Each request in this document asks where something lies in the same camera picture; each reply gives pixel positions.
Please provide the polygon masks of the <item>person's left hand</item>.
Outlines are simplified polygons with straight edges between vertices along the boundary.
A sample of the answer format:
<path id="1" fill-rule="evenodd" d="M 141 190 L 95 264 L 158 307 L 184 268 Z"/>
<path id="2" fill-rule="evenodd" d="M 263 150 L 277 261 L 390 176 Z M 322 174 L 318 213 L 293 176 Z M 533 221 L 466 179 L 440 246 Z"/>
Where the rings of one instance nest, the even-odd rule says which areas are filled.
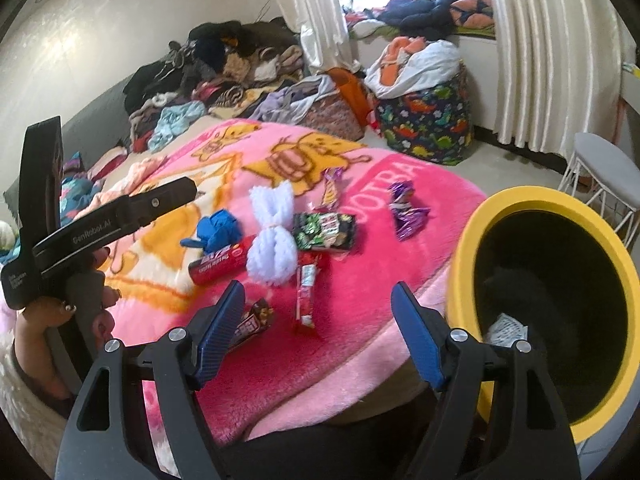
<path id="1" fill-rule="evenodd" d="M 92 322 L 93 338 L 98 348 L 112 338 L 115 321 L 108 308 L 117 304 L 121 296 L 118 289 L 108 286 L 103 289 L 102 311 Z M 13 344 L 16 362 L 37 390 L 55 400 L 68 399 L 70 389 L 53 363 L 47 330 L 66 324 L 75 311 L 75 307 L 66 307 L 62 300 L 41 297 L 17 315 Z"/>

